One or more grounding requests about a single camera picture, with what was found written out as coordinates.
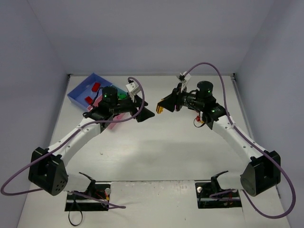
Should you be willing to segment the green lego brick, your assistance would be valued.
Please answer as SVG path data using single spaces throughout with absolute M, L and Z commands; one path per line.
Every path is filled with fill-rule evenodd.
M 125 99 L 127 97 L 126 94 L 118 94 L 119 99 Z

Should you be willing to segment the yellow black striped lego brick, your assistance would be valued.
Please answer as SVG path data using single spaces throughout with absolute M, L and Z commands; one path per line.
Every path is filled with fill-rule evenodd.
M 157 114 L 161 114 L 162 112 L 163 112 L 163 107 L 157 106 L 157 107 L 156 107 L 156 113 L 157 113 Z

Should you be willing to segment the red bottom lego brick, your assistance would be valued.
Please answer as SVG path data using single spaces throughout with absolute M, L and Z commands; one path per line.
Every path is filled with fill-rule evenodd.
M 101 85 L 100 83 L 95 82 L 94 85 L 92 86 L 92 89 L 91 89 L 92 92 L 95 92 L 95 93 L 96 93 L 96 92 L 99 90 L 100 85 Z

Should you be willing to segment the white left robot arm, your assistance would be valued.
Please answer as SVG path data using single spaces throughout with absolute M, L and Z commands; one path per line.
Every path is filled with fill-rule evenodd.
M 155 116 L 146 108 L 144 97 L 138 96 L 141 86 L 131 82 L 126 88 L 127 97 L 120 99 L 116 87 L 104 87 L 101 101 L 89 112 L 83 113 L 83 119 L 76 128 L 52 146 L 35 149 L 31 157 L 29 181 L 52 196 L 63 191 L 85 192 L 92 188 L 95 181 L 88 175 L 67 173 L 66 166 L 73 156 L 111 123 L 115 123 L 114 118 L 120 114 L 130 113 L 137 122 Z

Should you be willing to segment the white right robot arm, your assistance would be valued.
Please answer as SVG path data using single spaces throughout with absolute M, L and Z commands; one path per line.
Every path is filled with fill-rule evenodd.
M 256 196 L 279 184 L 279 154 L 276 151 L 268 152 L 241 130 L 236 130 L 232 117 L 216 101 L 212 90 L 213 84 L 209 81 L 199 82 L 197 89 L 191 92 L 187 92 L 182 83 L 179 83 L 171 94 L 157 104 L 156 112 L 160 114 L 163 109 L 174 112 L 182 107 L 196 111 L 199 120 L 220 135 L 245 163 L 246 168 L 240 175 L 240 185 L 250 196 Z

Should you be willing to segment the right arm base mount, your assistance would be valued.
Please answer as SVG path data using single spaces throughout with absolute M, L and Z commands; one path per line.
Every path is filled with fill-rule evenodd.
M 195 182 L 198 209 L 229 209 L 241 208 L 242 202 L 237 190 L 219 194 L 213 189 L 210 181 Z

